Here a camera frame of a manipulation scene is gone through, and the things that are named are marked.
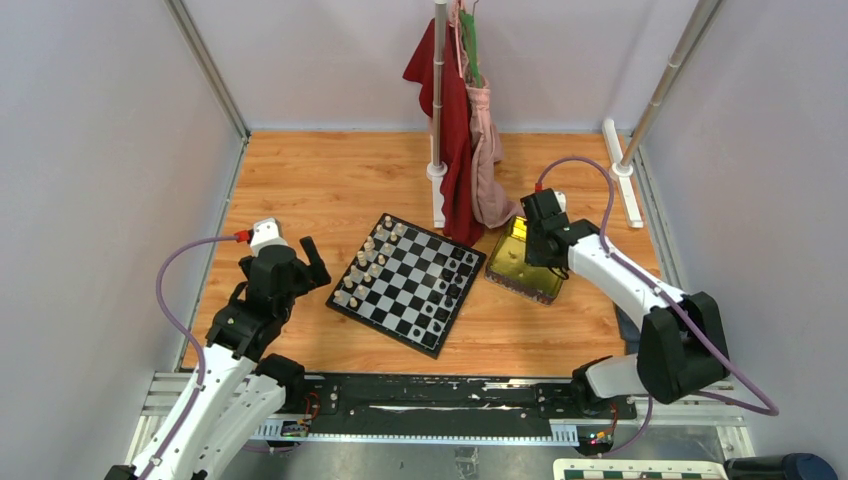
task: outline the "green cloth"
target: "green cloth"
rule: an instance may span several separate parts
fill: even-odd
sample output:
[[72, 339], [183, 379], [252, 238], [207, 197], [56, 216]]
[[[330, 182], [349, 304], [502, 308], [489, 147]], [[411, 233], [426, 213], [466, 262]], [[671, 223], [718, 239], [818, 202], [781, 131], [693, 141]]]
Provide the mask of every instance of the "green cloth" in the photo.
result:
[[483, 86], [483, 78], [480, 76], [480, 67], [477, 65], [477, 27], [474, 26], [474, 15], [460, 10], [459, 22], [462, 24], [462, 41], [465, 45], [465, 53], [468, 55], [473, 86], [480, 88]]

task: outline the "black cable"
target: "black cable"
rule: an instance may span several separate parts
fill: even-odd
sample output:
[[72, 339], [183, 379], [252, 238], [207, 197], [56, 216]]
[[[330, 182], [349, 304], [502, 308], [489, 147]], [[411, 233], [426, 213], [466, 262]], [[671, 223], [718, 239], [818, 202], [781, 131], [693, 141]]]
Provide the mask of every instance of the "black cable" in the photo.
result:
[[560, 279], [562, 279], [562, 280], [568, 280], [568, 275], [567, 275], [567, 274], [566, 274], [565, 276], [562, 276], [562, 275], [560, 275], [559, 273], [557, 273], [557, 272], [556, 272], [556, 270], [554, 270], [552, 267], [548, 267], [548, 270], [549, 270], [551, 273], [553, 273], [554, 275], [556, 275], [557, 277], [559, 277]]

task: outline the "black and white checkered board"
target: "black and white checkered board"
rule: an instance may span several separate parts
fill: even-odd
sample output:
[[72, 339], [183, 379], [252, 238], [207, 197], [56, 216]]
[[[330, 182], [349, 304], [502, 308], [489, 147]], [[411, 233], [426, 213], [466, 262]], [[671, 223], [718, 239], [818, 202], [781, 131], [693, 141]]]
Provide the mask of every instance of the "black and white checkered board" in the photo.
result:
[[[391, 229], [385, 226], [386, 216], [392, 219]], [[385, 213], [377, 225], [368, 233], [374, 251], [366, 256], [367, 265], [360, 267], [354, 258], [344, 274], [353, 272], [352, 288], [340, 280], [327, 306], [436, 358], [486, 255]], [[390, 234], [398, 232], [398, 225], [403, 231], [393, 242]], [[377, 261], [381, 254], [385, 265]], [[363, 270], [371, 275], [370, 282], [358, 273]], [[351, 297], [356, 307], [351, 307]]]

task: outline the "hanging towel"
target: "hanging towel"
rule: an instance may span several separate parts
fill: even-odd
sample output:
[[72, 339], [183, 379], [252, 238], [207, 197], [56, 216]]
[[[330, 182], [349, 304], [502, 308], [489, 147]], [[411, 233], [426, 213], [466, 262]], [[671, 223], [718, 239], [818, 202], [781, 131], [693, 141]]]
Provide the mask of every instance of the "hanging towel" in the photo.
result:
[[486, 77], [483, 87], [467, 86], [471, 101], [471, 204], [474, 218], [489, 228], [500, 227], [513, 215], [524, 215], [521, 206], [506, 196], [503, 187], [495, 180], [495, 163], [503, 160], [503, 146], [498, 127], [489, 111], [491, 90]]
[[[431, 20], [403, 72], [403, 78], [421, 84], [418, 102], [421, 110], [433, 117], [433, 39], [435, 20]], [[464, 245], [474, 245], [483, 236], [483, 225], [474, 217], [471, 188], [471, 133], [468, 96], [459, 76], [453, 28], [445, 28], [444, 67], [442, 68], [442, 125], [439, 158], [448, 167], [442, 178], [445, 215], [444, 234]]]

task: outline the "white pole base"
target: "white pole base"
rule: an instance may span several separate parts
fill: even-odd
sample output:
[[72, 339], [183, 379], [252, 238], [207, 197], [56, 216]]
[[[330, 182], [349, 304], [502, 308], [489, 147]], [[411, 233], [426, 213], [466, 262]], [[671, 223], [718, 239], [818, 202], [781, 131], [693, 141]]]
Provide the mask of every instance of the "white pole base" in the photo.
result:
[[439, 166], [433, 165], [433, 162], [427, 164], [427, 178], [433, 182], [433, 227], [445, 228], [445, 215], [442, 213], [442, 205], [445, 204], [445, 197], [442, 196], [442, 178], [447, 173], [448, 167], [444, 163]]
[[630, 228], [644, 228], [645, 222], [642, 221], [642, 214], [639, 212], [639, 203], [636, 201], [636, 193], [633, 191], [633, 183], [630, 177], [633, 176], [633, 164], [622, 165], [621, 158], [624, 153], [621, 151], [621, 143], [618, 141], [618, 134], [615, 133], [615, 123], [611, 118], [604, 120], [603, 128], [604, 142], [607, 144], [607, 153], [612, 161], [610, 167], [610, 175], [615, 183], [618, 184], [618, 194], [621, 197], [621, 202], [624, 204], [624, 215], [627, 219], [627, 226]]

